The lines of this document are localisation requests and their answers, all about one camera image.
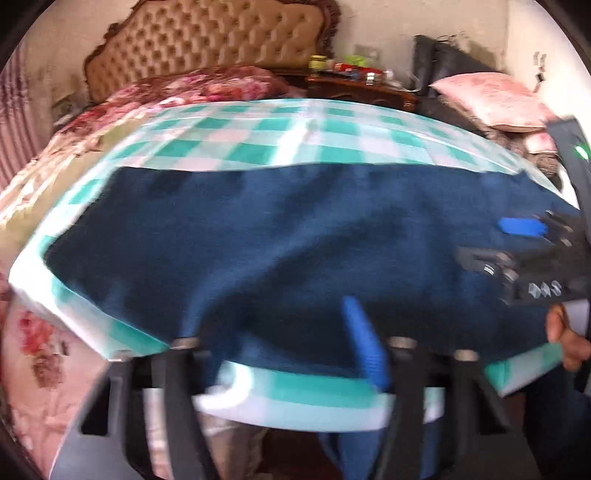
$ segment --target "human hand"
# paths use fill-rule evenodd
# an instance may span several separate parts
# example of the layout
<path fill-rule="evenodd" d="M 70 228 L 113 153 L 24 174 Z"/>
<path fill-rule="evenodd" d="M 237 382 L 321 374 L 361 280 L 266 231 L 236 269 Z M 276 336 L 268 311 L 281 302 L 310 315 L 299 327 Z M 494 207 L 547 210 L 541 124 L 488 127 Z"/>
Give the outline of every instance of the human hand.
<path fill-rule="evenodd" d="M 562 305 L 552 305 L 546 315 L 546 335 L 550 343 L 562 346 L 562 364 L 569 372 L 576 372 L 583 361 L 591 357 L 591 343 L 571 330 Z"/>

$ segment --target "blue blanket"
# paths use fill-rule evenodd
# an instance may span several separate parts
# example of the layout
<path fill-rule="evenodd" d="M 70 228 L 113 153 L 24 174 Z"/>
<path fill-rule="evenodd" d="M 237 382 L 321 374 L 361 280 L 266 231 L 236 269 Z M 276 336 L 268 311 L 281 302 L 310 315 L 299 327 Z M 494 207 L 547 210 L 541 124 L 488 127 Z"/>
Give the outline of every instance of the blue blanket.
<path fill-rule="evenodd" d="M 124 167 L 44 259 L 68 288 L 165 342 L 204 321 L 245 322 L 225 357 L 358 376 L 345 295 L 436 351 L 474 349 L 489 362 L 542 345 L 545 308 L 504 305 L 498 280 L 462 270 L 454 252 L 537 248 L 497 222 L 546 210 L 577 213 L 524 173 Z"/>

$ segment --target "wooden nightstand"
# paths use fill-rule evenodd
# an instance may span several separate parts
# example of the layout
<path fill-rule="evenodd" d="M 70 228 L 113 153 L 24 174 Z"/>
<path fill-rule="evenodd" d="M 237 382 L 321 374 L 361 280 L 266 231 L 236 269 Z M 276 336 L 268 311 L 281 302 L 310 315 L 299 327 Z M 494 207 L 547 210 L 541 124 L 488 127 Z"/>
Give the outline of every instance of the wooden nightstand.
<path fill-rule="evenodd" d="M 306 83 L 309 98 L 369 103 L 406 112 L 414 112 L 417 105 L 417 97 L 412 93 L 395 90 L 387 85 L 366 85 L 363 80 L 321 74 L 306 77 Z"/>

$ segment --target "curtain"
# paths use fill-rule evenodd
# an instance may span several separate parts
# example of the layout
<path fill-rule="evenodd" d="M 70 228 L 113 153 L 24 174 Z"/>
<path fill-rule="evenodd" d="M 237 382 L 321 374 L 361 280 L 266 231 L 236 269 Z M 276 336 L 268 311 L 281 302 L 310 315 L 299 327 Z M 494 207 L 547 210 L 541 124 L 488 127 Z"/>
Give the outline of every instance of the curtain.
<path fill-rule="evenodd" d="M 23 65 L 21 43 L 0 73 L 0 191 L 43 147 L 34 125 Z"/>

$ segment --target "green led light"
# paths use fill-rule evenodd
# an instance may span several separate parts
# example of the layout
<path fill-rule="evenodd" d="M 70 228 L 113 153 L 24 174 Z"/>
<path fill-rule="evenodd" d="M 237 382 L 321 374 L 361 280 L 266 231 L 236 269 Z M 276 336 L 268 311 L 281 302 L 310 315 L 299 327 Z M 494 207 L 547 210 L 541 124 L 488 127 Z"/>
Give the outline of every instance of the green led light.
<path fill-rule="evenodd" d="M 585 160 L 589 161 L 589 154 L 587 153 L 587 151 L 583 147 L 581 147 L 580 145 L 577 145 L 574 149 L 577 151 L 577 153 L 579 155 L 581 155 L 581 157 L 583 157 Z"/>

